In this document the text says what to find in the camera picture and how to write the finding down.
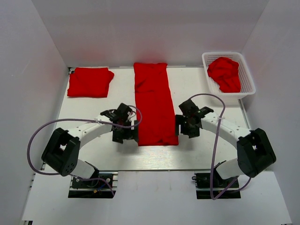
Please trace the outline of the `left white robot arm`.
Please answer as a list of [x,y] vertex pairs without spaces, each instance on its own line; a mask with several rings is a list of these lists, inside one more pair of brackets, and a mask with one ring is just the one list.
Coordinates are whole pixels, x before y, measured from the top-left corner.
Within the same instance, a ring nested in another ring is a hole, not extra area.
[[96,118],[83,119],[83,124],[70,129],[57,128],[48,141],[41,159],[59,175],[72,175],[83,180],[88,187],[99,182],[99,170],[79,159],[80,149],[100,137],[111,133],[112,141],[138,141],[138,126],[143,116],[139,109],[121,103],[117,109],[101,112]]

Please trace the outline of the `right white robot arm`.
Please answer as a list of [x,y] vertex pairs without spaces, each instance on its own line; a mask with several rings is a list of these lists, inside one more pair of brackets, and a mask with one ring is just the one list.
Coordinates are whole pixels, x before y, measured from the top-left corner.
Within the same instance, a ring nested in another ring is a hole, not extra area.
[[212,183],[224,186],[229,178],[246,175],[256,177],[277,160],[266,132],[260,128],[250,130],[220,118],[211,108],[199,108],[191,100],[179,106],[182,114],[175,116],[175,133],[189,138],[200,136],[206,130],[230,143],[237,150],[237,158],[214,167]]

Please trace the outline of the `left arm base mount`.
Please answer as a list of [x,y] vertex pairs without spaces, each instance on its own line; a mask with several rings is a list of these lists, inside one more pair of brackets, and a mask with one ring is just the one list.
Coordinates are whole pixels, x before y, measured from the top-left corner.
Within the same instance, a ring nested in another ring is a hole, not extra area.
[[118,173],[100,172],[99,177],[105,181],[82,181],[79,178],[72,178],[68,198],[112,199],[117,190]]

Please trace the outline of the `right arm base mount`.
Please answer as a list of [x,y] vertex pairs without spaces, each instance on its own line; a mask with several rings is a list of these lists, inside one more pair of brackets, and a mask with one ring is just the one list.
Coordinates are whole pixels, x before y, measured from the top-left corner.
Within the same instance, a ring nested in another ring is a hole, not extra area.
[[[211,199],[210,196],[210,173],[199,172],[192,176],[192,181],[196,187],[196,198],[198,200]],[[219,197],[219,199],[240,199],[239,182],[235,178],[229,178],[221,180],[216,178],[214,174],[213,178],[213,195],[216,197],[220,194],[231,182],[234,183]]]

